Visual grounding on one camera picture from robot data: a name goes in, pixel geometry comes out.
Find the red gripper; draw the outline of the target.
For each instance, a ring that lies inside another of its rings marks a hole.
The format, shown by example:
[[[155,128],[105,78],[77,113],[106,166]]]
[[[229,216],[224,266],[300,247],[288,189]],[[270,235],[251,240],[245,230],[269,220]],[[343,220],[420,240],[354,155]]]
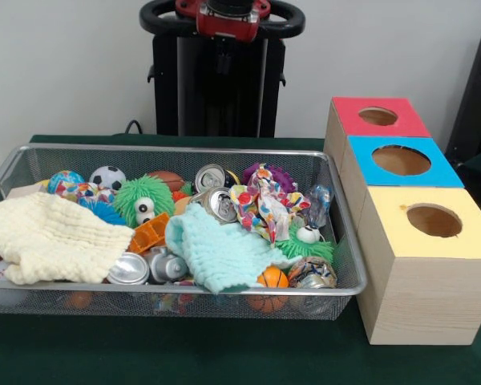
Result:
[[[215,12],[208,6],[199,6],[196,14],[196,29],[203,36],[216,39],[216,61],[215,69],[217,74],[228,75],[232,62],[232,44],[226,38],[235,39],[243,43],[252,42],[256,36],[260,23],[260,12],[253,8],[245,16],[231,17]]]

